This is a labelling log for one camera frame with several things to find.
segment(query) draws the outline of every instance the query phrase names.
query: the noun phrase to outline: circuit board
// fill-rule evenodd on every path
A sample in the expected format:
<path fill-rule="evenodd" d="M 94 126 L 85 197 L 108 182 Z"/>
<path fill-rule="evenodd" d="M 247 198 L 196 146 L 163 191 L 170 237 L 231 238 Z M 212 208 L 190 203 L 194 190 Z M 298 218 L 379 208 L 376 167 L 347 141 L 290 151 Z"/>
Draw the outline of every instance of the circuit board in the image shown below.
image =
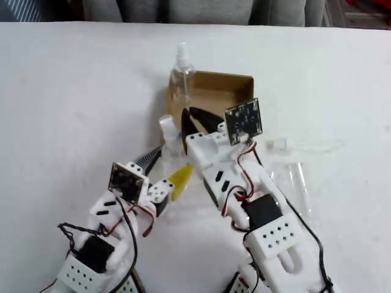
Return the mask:
<path fill-rule="evenodd" d="M 240 137 L 248 134 L 254 137 L 262 133 L 261 114 L 258 99 L 252 99 L 225 110 L 225 124 L 231 145 L 240 143 Z"/>
<path fill-rule="evenodd" d="M 137 203 L 144 179 L 126 167 L 113 163 L 108 189 L 119 191 L 124 200 Z"/>

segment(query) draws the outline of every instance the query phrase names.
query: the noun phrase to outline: yellow object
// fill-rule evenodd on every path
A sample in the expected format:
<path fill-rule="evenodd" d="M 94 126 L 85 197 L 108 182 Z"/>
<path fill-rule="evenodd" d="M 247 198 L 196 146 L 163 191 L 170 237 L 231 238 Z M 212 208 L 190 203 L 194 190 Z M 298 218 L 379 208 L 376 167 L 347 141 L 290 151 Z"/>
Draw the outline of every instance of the yellow object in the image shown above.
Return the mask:
<path fill-rule="evenodd" d="M 181 196 L 188 185 L 192 173 L 193 167 L 191 165 L 186 165 L 168 177 L 168 180 L 174 185 L 174 191 L 171 196 L 172 201 L 177 200 Z"/>

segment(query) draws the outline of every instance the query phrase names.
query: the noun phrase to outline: brown cardboard box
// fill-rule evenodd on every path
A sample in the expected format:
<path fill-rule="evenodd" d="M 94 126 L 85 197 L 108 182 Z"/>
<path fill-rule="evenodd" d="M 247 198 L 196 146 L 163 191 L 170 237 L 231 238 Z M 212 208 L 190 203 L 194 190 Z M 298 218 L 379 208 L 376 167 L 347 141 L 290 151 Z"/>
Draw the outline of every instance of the brown cardboard box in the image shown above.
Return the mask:
<path fill-rule="evenodd" d="M 192 100 L 190 106 L 210 111 L 224 118 L 226 108 L 254 98 L 252 76 L 197 71 L 192 78 Z M 167 114 L 173 116 L 177 127 L 181 127 L 183 104 L 174 102 L 174 85 L 170 79 L 167 89 Z M 198 129 L 204 130 L 194 121 Z"/>

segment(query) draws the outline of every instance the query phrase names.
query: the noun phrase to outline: gray fabric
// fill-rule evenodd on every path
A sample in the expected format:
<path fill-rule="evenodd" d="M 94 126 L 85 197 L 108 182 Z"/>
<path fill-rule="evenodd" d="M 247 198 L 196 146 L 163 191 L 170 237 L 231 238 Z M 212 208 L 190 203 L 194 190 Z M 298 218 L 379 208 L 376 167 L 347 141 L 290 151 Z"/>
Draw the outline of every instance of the gray fabric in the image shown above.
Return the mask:
<path fill-rule="evenodd" d="M 158 0 L 126 0 L 122 2 L 123 20 L 128 23 L 158 22 Z"/>
<path fill-rule="evenodd" d="M 83 9 L 86 20 L 122 22 L 116 0 L 83 0 Z"/>
<path fill-rule="evenodd" d="M 254 0 L 250 24 L 321 26 L 324 0 Z"/>
<path fill-rule="evenodd" d="M 305 3 L 305 26 L 321 26 L 326 0 L 307 0 Z"/>
<path fill-rule="evenodd" d="M 118 21 L 115 0 L 83 0 L 100 13 L 87 20 Z M 126 22 L 321 26 L 324 0 L 120 0 Z"/>
<path fill-rule="evenodd" d="M 253 0 L 170 0 L 170 23 L 242 24 L 249 22 Z"/>

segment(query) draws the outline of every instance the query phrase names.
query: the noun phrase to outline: white plastic cap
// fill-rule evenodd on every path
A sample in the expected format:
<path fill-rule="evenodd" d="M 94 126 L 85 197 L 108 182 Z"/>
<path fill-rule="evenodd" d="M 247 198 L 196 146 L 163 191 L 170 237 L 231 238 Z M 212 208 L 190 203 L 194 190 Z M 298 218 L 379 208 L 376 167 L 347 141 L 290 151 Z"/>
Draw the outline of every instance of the white plastic cap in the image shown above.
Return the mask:
<path fill-rule="evenodd" d="M 186 43 L 179 43 L 177 48 L 177 66 L 179 69 L 185 69 L 191 65 L 190 55 L 186 48 Z"/>
<path fill-rule="evenodd" d="M 159 124 L 167 147 L 170 150 L 174 150 L 180 135 L 179 130 L 175 126 L 174 118 L 171 115 L 163 115 L 159 119 Z"/>

